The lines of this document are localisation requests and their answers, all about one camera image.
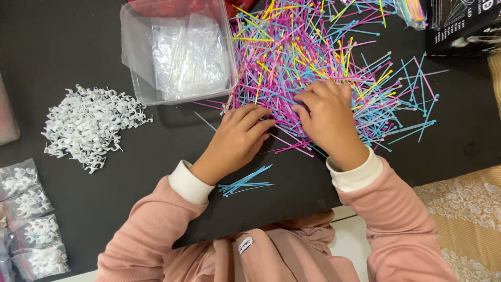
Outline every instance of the hand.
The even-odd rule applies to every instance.
[[[369,158],[369,150],[358,138],[351,111],[351,87],[337,85],[333,80],[316,81],[294,100],[303,102],[310,113],[300,105],[292,109],[299,115],[306,134],[343,171],[361,166]]]
[[[191,166],[191,173],[202,182],[215,185],[248,164],[270,137],[265,131],[275,124],[273,119],[256,122],[271,113],[270,109],[252,104],[226,112],[209,146]]]

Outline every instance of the black box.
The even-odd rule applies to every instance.
[[[501,0],[428,0],[428,57],[501,53]]]

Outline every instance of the pile of white cable clips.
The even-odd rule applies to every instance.
[[[12,262],[28,282],[70,271],[33,159],[0,168],[0,201],[0,279],[14,282]]]
[[[146,106],[125,93],[85,89],[79,84],[76,88],[77,92],[66,89],[68,94],[61,104],[49,108],[42,134],[51,143],[44,152],[57,158],[71,154],[92,174],[103,168],[108,151],[123,151],[120,130],[153,122],[153,115],[147,118]]]

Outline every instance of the pink sweatshirt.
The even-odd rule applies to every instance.
[[[327,160],[341,201],[367,223],[369,281],[456,281],[440,255],[425,206],[384,159],[370,152],[362,166],[348,172],[336,171]],[[136,203],[99,255],[97,282],[359,281],[352,262],[332,256],[327,247],[335,235],[332,211],[172,250],[214,188],[189,166],[180,162]]]

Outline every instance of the clothing label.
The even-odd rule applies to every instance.
[[[242,244],[238,246],[238,254],[242,255],[243,251],[252,245],[252,237],[247,237],[243,240]]]

